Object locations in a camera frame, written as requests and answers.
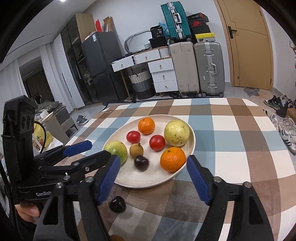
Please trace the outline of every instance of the yellow bag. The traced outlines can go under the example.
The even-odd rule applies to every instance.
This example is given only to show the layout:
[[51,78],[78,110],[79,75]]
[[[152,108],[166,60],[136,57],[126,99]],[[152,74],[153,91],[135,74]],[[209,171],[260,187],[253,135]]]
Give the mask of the yellow bag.
[[[34,123],[34,133],[33,135],[36,137],[36,139],[39,141],[41,146],[43,146],[44,143],[44,131],[42,127],[36,123]],[[52,134],[50,134],[49,131],[46,132],[46,142],[44,148],[48,147],[48,145],[52,142]],[[33,140],[33,146],[37,149],[40,150],[40,147],[38,144]]]

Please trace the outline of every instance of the white curtain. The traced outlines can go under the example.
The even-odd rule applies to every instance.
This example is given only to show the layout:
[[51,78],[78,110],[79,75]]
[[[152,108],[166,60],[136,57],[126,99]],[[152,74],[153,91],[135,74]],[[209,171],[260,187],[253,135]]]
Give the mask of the white curtain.
[[[6,101],[26,95],[26,90],[20,75],[17,59],[0,71],[0,134],[3,133],[3,111]],[[2,137],[0,137],[0,152],[3,154]]]
[[65,104],[68,112],[71,112],[74,107],[69,98],[68,90],[65,90],[65,86],[60,79],[50,44],[40,46],[39,51],[47,82],[55,101]]

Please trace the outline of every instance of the wooden door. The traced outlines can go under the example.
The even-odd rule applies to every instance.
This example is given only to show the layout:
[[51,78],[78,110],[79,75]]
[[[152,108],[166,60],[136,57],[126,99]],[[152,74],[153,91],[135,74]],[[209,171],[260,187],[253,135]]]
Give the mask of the wooden door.
[[253,0],[218,0],[218,4],[230,40],[234,86],[270,90],[271,45],[259,5]]

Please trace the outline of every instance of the blue plastic bag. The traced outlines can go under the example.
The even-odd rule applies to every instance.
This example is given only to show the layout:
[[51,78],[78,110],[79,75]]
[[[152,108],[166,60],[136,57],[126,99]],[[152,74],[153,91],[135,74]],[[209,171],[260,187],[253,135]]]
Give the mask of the blue plastic bag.
[[158,25],[162,26],[163,28],[163,35],[166,36],[170,36],[170,32],[168,31],[168,25],[166,23],[161,23],[159,22]]

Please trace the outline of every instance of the laundry basket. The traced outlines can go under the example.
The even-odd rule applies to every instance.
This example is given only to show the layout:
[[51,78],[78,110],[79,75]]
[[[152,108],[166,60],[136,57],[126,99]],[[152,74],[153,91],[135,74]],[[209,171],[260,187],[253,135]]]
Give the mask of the laundry basket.
[[151,73],[146,69],[142,69],[142,72],[139,74],[133,73],[133,75],[130,75],[129,78],[132,82],[133,89],[136,92],[139,100],[148,99],[155,95],[152,84],[151,84],[152,83]]

